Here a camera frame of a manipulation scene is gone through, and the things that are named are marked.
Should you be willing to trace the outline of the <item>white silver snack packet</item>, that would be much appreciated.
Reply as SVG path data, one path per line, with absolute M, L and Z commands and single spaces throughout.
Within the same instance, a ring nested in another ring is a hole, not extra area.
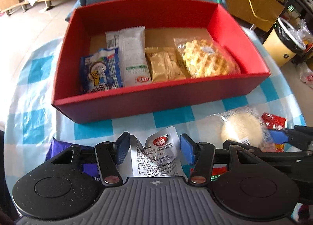
M 107 49 L 118 49 L 124 87 L 151 83 L 145 57 L 145 27 L 106 32 L 106 45 Z

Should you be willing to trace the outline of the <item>gold foil snack packet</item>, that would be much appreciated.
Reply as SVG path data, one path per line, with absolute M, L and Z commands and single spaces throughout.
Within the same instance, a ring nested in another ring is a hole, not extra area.
M 145 55 L 153 83 L 186 79 L 174 48 L 148 47 Z

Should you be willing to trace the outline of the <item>yellow trash bin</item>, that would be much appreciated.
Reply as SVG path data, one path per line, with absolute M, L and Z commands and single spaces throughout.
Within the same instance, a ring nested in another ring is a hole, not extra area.
M 279 17 L 263 43 L 263 47 L 278 67 L 286 64 L 295 55 L 303 54 L 306 50 L 303 40 L 293 32 L 297 32 L 296 29 L 287 20 Z

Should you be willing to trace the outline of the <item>red cardboard box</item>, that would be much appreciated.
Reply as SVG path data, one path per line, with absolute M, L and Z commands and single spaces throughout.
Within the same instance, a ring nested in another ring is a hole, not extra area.
M 52 106 L 82 124 L 246 95 L 270 74 L 220 4 L 108 1 L 74 10 Z

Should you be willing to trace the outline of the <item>silver foil snack pouch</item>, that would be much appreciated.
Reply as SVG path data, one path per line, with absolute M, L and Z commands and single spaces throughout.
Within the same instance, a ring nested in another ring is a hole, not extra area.
M 179 159 L 180 141 L 175 127 L 165 128 L 146 139 L 142 146 L 130 137 L 134 177 L 186 177 Z

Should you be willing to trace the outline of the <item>waffle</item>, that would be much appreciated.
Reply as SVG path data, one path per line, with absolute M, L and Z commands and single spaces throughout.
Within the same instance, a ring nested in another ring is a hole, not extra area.
M 174 44 L 192 78 L 241 73 L 239 65 L 231 54 L 211 39 L 175 38 Z

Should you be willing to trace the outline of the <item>red Trolli candy packet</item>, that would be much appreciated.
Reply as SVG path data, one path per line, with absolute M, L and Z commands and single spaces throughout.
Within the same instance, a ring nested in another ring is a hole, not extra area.
M 269 130 L 282 130 L 287 127 L 287 119 L 277 115 L 263 113 L 262 119 Z M 284 143 L 275 142 L 276 152 L 284 152 Z

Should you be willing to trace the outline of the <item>purple wafer biscuit packet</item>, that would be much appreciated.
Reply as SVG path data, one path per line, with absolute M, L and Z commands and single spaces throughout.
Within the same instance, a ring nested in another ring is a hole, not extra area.
M 52 138 L 45 161 L 51 159 L 52 157 L 58 156 L 60 152 L 63 152 L 64 150 L 71 146 L 73 146 L 72 143 L 62 142 L 55 138 Z M 99 181 L 100 176 L 94 148 L 90 146 L 80 145 L 80 151 L 81 151 L 79 155 L 80 170 L 93 177 L 94 180 Z M 54 162 L 56 164 L 70 164 L 72 162 L 72 159 L 73 152 L 67 151 L 64 155 L 56 159 Z

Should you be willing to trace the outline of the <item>round cake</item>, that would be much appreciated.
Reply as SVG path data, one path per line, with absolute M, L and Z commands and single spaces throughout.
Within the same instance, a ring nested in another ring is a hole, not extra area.
M 222 146 L 227 140 L 274 152 L 274 140 L 255 108 L 244 106 L 206 117 L 205 141 Z

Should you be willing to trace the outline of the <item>red white snack packet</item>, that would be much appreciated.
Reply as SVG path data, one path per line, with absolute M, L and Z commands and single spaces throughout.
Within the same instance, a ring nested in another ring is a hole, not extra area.
M 217 180 L 222 174 L 226 173 L 228 170 L 226 167 L 214 167 L 211 172 L 210 181 Z M 196 175 L 194 173 L 194 167 L 189 168 L 189 181 L 193 184 L 204 184 L 208 181 L 208 177 L 202 175 Z

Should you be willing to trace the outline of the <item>blue coconut snack packet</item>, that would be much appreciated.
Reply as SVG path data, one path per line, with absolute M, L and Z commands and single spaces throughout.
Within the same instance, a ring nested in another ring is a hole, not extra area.
M 123 87 L 118 48 L 100 49 L 80 59 L 80 80 L 85 93 Z

